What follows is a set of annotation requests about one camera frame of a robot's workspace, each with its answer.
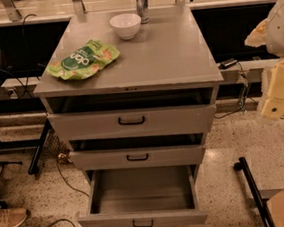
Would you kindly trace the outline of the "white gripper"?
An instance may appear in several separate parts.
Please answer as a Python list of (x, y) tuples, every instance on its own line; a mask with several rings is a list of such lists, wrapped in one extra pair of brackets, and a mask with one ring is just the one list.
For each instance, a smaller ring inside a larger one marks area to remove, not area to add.
[[(267, 44), (266, 33), (268, 19), (263, 19), (245, 38), (245, 45), (260, 47)], [(266, 66), (261, 77), (262, 96), (257, 107), (259, 123), (276, 122), (284, 115), (284, 59), (273, 67)]]

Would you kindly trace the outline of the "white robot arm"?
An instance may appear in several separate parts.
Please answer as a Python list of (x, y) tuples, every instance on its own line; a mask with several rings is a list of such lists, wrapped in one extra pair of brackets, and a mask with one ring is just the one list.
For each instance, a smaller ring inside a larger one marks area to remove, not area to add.
[(270, 69), (269, 86), (260, 113), (265, 119), (277, 120), (284, 115), (284, 0), (277, 0), (266, 19), (246, 37), (249, 47), (266, 46), (280, 58)]

